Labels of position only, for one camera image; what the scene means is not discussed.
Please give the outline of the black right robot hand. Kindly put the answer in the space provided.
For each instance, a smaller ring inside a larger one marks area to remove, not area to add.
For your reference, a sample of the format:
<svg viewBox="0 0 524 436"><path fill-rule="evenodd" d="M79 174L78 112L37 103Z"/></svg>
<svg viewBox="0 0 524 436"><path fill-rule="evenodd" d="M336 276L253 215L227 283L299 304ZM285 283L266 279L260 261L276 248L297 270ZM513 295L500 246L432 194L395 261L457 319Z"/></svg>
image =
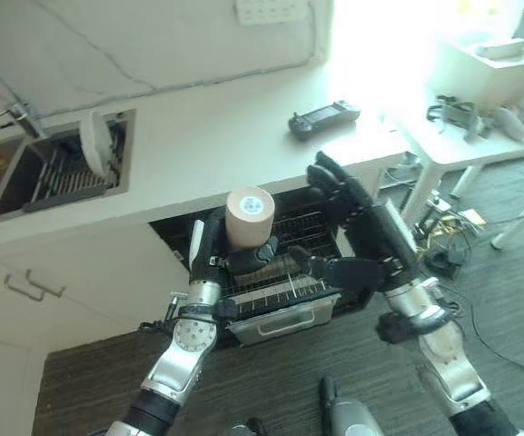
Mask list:
<svg viewBox="0 0 524 436"><path fill-rule="evenodd" d="M420 275L415 249L392 203L375 200L324 152L316 154L306 175L331 230L343 231L354 255L327 260L290 247L289 255L305 274L352 292L390 292L415 283Z"/></svg>

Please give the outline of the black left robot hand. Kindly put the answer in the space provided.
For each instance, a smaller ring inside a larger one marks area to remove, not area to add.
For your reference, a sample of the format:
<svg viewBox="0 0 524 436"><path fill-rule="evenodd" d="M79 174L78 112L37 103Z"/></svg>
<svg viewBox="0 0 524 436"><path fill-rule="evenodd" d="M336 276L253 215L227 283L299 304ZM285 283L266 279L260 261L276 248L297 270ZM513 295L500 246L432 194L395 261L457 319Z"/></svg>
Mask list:
<svg viewBox="0 0 524 436"><path fill-rule="evenodd" d="M217 282L229 274L255 273L275 257L279 239L271 235L259 247L231 250L224 219L196 220L189 250L190 282Z"/></svg>

